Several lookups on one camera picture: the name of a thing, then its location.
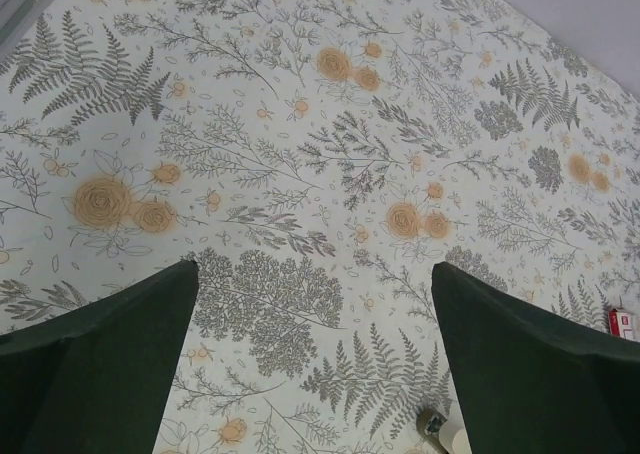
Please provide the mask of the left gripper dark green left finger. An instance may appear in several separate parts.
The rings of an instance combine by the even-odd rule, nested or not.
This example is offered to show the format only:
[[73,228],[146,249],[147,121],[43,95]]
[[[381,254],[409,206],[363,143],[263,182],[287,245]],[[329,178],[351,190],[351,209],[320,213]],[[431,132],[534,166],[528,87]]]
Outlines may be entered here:
[[1,337],[4,453],[150,453],[199,290],[180,261]]

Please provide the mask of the red white staple box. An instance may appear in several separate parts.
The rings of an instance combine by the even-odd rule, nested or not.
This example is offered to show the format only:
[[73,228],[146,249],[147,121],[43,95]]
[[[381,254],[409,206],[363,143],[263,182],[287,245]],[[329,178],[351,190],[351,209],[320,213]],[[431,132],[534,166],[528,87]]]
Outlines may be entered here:
[[613,336],[633,342],[639,341],[639,333],[636,328],[636,316],[631,312],[614,308],[608,313],[609,330]]

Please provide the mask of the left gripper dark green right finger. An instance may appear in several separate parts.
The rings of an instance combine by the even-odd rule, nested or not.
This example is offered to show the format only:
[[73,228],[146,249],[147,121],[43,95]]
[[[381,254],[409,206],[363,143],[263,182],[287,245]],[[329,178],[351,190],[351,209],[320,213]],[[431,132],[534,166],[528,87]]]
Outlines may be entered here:
[[638,452],[638,343],[447,262],[431,293],[472,452]]

